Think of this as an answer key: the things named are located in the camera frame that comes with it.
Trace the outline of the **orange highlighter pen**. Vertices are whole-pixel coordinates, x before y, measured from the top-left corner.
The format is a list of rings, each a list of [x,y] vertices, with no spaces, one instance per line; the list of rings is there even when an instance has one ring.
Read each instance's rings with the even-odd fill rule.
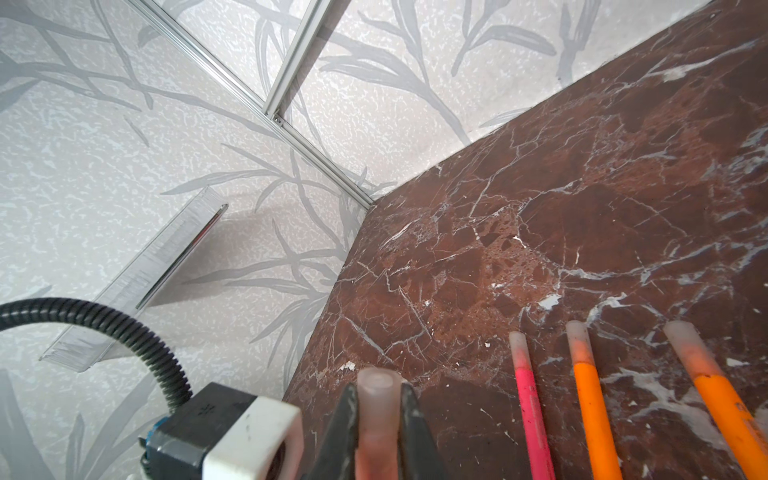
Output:
[[[693,324],[674,320],[663,331],[745,477],[765,479],[767,440]]]

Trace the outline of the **translucent pen cap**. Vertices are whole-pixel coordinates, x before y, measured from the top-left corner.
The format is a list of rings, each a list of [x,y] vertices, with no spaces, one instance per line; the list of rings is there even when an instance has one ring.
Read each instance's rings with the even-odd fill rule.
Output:
[[[394,371],[365,368],[358,373],[359,421],[357,479],[397,479],[402,377]]]

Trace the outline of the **pink highlighter pen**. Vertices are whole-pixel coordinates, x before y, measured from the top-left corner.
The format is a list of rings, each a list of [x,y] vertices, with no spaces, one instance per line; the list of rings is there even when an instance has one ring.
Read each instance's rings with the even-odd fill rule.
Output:
[[[512,331],[509,333],[509,344],[532,479],[555,480],[552,456],[526,337],[519,331]]]

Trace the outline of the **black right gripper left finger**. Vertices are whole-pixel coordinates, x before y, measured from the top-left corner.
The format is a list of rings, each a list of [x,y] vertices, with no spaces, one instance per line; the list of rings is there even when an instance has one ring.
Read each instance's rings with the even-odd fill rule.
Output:
[[[359,441],[359,398],[356,385],[347,384],[328,425],[314,463],[303,479],[353,480]]]

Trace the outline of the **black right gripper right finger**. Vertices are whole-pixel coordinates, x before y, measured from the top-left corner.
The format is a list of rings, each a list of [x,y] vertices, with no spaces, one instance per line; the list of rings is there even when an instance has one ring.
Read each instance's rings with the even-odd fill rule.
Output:
[[[401,385],[398,460],[401,479],[449,479],[414,388]]]

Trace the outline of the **yellow-orange highlighter pen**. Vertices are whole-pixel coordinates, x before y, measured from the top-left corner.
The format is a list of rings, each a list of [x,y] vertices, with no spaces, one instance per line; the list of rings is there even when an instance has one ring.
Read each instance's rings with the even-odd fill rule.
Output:
[[[622,479],[601,383],[584,322],[569,321],[566,334],[573,363],[589,461],[594,479]]]

